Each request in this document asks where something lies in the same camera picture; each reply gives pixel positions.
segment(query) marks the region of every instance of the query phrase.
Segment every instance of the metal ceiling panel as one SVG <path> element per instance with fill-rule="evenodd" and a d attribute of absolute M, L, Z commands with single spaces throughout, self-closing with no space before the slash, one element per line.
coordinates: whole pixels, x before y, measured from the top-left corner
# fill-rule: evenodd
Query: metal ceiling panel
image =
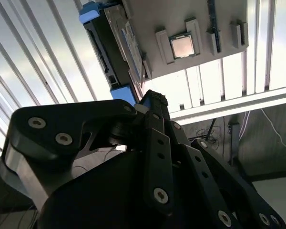
<path fill-rule="evenodd" d="M 286 0 L 276 1 L 269 89 L 286 87 Z"/>
<path fill-rule="evenodd" d="M 221 61 L 221 59 L 215 60 L 199 66 L 204 104 L 221 101 Z"/>
<path fill-rule="evenodd" d="M 223 58 L 225 99 L 235 99 L 243 95 L 242 54 Z"/>
<path fill-rule="evenodd" d="M 188 68 L 186 69 L 186 75 L 188 79 L 192 106 L 193 107 L 200 106 L 200 102 L 204 100 L 201 77 L 200 77 L 200 68 L 197 66 Z"/>
<path fill-rule="evenodd" d="M 0 150 L 24 106 L 112 99 L 79 0 L 0 0 Z"/>

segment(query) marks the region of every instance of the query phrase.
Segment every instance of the gray metal plate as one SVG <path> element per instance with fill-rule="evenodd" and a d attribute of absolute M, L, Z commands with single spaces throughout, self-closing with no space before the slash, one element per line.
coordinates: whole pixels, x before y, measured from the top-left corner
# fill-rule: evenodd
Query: gray metal plate
<path fill-rule="evenodd" d="M 246 22 L 246 1 L 216 1 L 217 24 L 221 31 L 222 46 L 222 52 L 217 55 L 211 53 L 209 34 L 206 32 L 210 27 L 206 0 L 129 0 L 124 1 L 125 3 L 131 9 L 133 30 L 141 51 L 147 53 L 153 78 L 245 51 L 248 46 L 246 35 L 245 45 L 240 48 L 234 46 L 230 25 L 236 20 Z M 186 32 L 184 21 L 193 17 L 199 23 L 203 51 L 194 57 L 177 59 L 171 64 L 164 63 L 155 33 L 166 29 L 170 37 Z"/>

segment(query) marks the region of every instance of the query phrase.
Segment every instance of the metal bracket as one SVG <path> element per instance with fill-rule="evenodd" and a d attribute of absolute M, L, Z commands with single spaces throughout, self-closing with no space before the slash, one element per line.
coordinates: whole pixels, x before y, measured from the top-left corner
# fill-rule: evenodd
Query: metal bracket
<path fill-rule="evenodd" d="M 272 223 L 270 228 L 286 228 L 283 219 L 206 141 L 196 139 L 193 141 L 193 146 L 201 151 L 212 175 L 217 177 L 220 190 L 226 193 L 225 197 L 233 199 L 237 219 L 244 228 L 265 228 L 265 219 L 273 217 L 278 220 L 279 224 Z"/>

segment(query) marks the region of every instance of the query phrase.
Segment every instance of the wall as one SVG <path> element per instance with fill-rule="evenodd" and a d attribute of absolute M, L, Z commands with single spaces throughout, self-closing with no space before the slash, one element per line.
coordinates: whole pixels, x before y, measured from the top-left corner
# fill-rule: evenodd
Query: wall
<path fill-rule="evenodd" d="M 254 186 L 286 223 L 286 178 L 257 181 Z"/>

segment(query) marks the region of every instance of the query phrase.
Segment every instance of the corrugated metal wall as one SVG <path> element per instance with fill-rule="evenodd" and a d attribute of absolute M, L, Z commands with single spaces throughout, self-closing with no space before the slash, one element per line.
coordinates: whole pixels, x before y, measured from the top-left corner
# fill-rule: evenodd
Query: corrugated metal wall
<path fill-rule="evenodd" d="M 0 151 L 23 106 L 112 99 L 80 1 L 0 0 Z"/>

